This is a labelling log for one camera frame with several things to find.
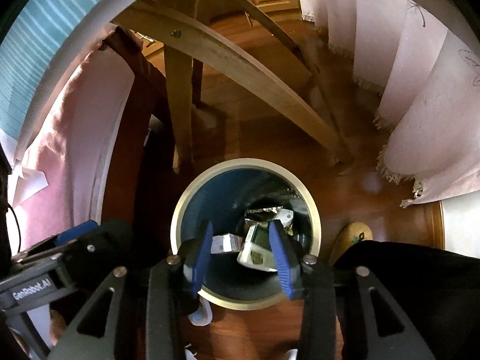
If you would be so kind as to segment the white gold wrapper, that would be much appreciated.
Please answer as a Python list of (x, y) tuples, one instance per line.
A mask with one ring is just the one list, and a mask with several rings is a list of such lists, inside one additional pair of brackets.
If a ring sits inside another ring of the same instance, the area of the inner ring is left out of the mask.
[(260, 225), (263, 228), (267, 228), (269, 222), (280, 220), (286, 232), (292, 234), (293, 219), (294, 211), (283, 206), (249, 209), (245, 213), (243, 229), (244, 233), (247, 233), (251, 226)]

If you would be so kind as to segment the blue round trash bin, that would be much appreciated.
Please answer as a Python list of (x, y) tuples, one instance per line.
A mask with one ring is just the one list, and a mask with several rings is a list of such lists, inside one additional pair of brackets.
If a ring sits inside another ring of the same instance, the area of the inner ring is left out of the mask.
[(269, 246), (268, 224), (274, 219), (306, 254), (319, 254), (320, 215), (298, 177), (262, 159), (225, 161), (201, 173), (181, 195), (171, 222), (171, 250), (177, 253), (211, 222), (211, 256), (200, 296), (230, 310), (264, 309), (285, 297)]

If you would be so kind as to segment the left blue slipper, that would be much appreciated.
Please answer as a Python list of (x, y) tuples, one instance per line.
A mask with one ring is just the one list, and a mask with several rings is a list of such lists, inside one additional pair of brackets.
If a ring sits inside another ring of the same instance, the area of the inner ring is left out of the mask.
[(210, 302), (204, 297), (199, 297), (199, 307), (188, 316), (188, 319), (193, 326), (208, 326), (213, 320)]

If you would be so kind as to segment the yellow plush slipper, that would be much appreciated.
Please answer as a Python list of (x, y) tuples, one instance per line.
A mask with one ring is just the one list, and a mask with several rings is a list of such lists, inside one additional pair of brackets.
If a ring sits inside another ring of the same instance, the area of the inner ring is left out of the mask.
[(334, 241), (329, 265), (332, 267), (336, 261), (353, 245), (374, 239), (371, 228), (362, 222), (353, 222), (346, 225)]

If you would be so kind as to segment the pink bed skirt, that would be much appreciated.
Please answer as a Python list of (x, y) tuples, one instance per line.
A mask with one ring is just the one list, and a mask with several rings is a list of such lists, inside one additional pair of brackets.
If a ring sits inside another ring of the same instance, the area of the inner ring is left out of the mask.
[(134, 73), (110, 47), (91, 52), (28, 147), (14, 207), (22, 249), (100, 222), (107, 173)]

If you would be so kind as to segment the blue white striped bed cover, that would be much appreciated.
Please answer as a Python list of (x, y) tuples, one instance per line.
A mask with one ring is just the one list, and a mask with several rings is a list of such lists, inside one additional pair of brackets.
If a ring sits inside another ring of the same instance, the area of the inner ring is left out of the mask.
[(70, 63), (136, 0), (29, 0), (1, 43), (1, 146), (20, 160), (34, 123)]

